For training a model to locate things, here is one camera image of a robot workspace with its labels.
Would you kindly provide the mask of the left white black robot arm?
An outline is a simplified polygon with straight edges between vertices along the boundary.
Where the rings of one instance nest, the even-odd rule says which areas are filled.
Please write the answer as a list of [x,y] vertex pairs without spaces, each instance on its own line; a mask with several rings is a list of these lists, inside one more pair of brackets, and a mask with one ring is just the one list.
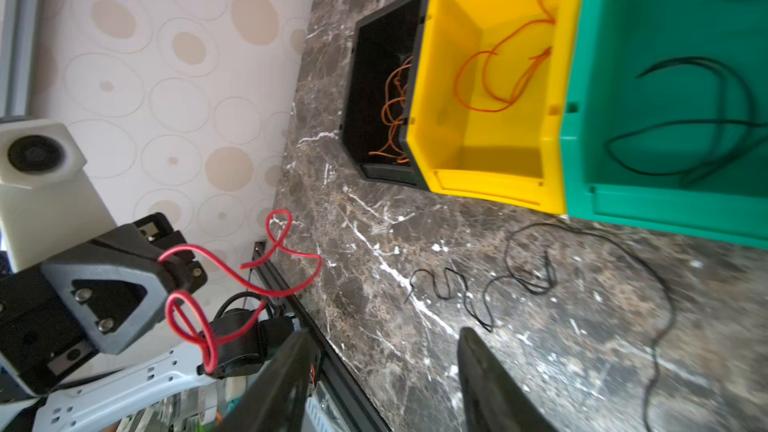
[[220,339],[207,373],[189,343],[103,379],[63,381],[114,345],[159,322],[169,291],[200,289],[207,276],[191,252],[159,264],[183,236],[155,213],[78,246],[62,262],[1,280],[1,426],[6,431],[97,431],[171,395],[257,372],[293,332],[285,317],[253,322],[226,306],[213,320]]

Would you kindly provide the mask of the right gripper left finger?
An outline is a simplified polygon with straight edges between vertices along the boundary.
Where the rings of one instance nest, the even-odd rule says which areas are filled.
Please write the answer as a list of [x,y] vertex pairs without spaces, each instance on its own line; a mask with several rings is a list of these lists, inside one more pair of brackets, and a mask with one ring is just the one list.
[[216,431],[300,431],[312,345],[307,330],[294,331]]

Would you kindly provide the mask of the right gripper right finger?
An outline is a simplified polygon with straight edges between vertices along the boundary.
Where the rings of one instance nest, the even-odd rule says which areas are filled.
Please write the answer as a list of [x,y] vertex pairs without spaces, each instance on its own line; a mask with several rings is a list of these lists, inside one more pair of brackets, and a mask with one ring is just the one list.
[[468,431],[556,431],[472,328],[461,329],[457,358]]

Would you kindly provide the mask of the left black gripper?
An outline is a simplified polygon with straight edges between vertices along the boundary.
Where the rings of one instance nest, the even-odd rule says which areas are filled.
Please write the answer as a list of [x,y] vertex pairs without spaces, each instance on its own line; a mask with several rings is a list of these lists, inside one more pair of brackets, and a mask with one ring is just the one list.
[[161,213],[119,226],[1,280],[1,393],[45,396],[98,354],[151,330],[171,292],[207,282]]

